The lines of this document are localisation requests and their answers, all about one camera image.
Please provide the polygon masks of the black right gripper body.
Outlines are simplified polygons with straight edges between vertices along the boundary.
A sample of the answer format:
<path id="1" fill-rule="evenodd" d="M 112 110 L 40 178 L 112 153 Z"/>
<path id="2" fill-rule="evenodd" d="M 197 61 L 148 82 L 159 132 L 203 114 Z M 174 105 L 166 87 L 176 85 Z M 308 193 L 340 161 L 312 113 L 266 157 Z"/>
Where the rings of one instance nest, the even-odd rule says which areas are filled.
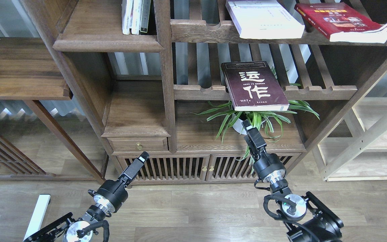
<path id="1" fill-rule="evenodd" d="M 266 142 L 255 127 L 247 127 L 246 142 L 252 158 L 253 168 L 262 181 L 271 184 L 286 177 L 286 168 L 276 154 L 267 153 Z"/>

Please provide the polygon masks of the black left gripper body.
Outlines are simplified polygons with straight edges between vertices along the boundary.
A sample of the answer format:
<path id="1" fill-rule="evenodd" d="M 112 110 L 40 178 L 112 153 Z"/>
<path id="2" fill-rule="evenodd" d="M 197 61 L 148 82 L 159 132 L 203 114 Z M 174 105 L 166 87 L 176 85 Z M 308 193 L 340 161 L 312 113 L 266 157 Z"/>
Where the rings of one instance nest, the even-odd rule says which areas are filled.
<path id="1" fill-rule="evenodd" d="M 96 206 L 104 208 L 104 212 L 115 213 L 128 198 L 125 188 L 134 180 L 144 166 L 143 158 L 136 158 L 116 181 L 106 180 L 96 191 Z"/>

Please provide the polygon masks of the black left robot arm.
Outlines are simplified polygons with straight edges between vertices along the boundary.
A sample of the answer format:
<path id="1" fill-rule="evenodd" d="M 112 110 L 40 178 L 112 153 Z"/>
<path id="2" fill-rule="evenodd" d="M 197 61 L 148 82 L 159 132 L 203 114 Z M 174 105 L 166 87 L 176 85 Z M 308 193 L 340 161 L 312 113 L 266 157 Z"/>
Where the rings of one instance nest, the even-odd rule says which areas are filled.
<path id="1" fill-rule="evenodd" d="M 106 218 L 116 213 L 126 201 L 128 192 L 125 188 L 135 179 L 148 158 L 149 154 L 143 152 L 116 181 L 108 179 L 97 191 L 88 190 L 95 204 L 91 205 L 82 217 L 73 219 L 73 214 L 69 212 L 28 236 L 24 241 L 53 242 L 63 236 L 63 242 L 89 242 L 93 234 L 98 234 L 97 228 L 100 227 L 103 228 L 103 241 L 109 241 L 109 223 Z"/>

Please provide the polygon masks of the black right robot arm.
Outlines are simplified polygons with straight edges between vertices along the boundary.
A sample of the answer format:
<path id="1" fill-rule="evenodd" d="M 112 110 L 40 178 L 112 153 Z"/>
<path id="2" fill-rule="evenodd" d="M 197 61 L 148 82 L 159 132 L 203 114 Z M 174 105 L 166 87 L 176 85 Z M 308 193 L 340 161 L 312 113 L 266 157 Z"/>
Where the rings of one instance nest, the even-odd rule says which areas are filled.
<path id="1" fill-rule="evenodd" d="M 342 220 L 311 192 L 305 196 L 293 194 L 286 180 L 286 168 L 276 154 L 266 152 L 266 142 L 248 120 L 242 123 L 258 175 L 257 182 L 268 182 L 270 195 L 264 197 L 265 212 L 282 221 L 291 242 L 339 242 L 344 226 Z"/>

